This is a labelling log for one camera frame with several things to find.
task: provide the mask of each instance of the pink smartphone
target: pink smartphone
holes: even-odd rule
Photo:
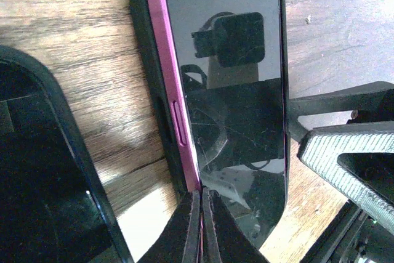
[[[131,0],[177,191],[220,193],[260,247],[287,199],[284,0]]]

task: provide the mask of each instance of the phone side button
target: phone side button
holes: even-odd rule
[[[179,104],[177,101],[173,101],[172,106],[175,111],[175,124],[176,124],[176,129],[178,130],[179,142],[181,145],[186,146],[186,133],[182,124],[182,115],[180,113]]]

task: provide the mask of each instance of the wooden surface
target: wooden surface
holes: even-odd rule
[[[128,0],[0,0],[0,19],[0,43],[36,57],[57,78],[138,259],[175,200]],[[394,0],[287,0],[291,97],[394,83],[393,20]],[[296,151],[292,142],[287,208],[261,249],[272,263],[299,262],[345,201]]]

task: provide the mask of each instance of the pink phone frame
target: pink phone frame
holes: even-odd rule
[[[201,191],[197,154],[194,149],[187,106],[183,96],[167,0],[148,0],[148,8],[170,104],[171,117],[175,125],[174,129],[187,189],[188,191]]]

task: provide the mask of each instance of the wooden table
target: wooden table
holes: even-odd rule
[[[0,43],[55,75],[135,259],[175,208],[134,38],[129,0],[0,0]],[[311,22],[305,19],[310,16]],[[394,83],[394,0],[287,0],[291,97]],[[306,120],[344,122],[348,113]],[[261,251],[299,262],[345,198],[300,164],[292,142],[289,201]]]

